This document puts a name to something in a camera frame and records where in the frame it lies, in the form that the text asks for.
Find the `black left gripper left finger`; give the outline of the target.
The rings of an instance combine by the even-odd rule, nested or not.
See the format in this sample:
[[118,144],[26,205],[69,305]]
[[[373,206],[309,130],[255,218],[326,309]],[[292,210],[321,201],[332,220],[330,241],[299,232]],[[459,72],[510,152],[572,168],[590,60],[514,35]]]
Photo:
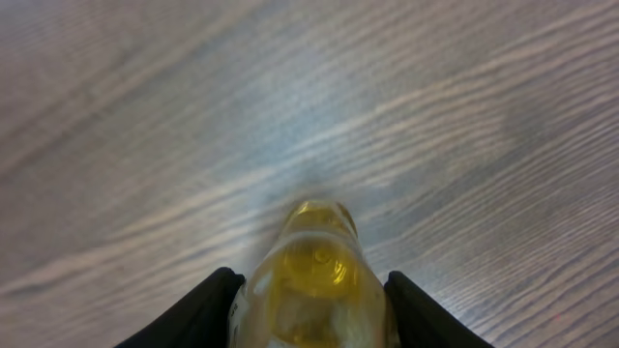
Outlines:
[[116,348],[225,348],[228,313],[245,277],[216,269],[152,323]]

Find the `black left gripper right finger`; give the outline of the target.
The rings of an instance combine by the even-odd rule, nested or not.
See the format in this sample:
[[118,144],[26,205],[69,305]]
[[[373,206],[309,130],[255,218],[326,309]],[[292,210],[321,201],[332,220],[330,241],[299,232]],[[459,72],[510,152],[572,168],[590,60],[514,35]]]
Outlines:
[[400,271],[384,285],[405,348],[492,348]]

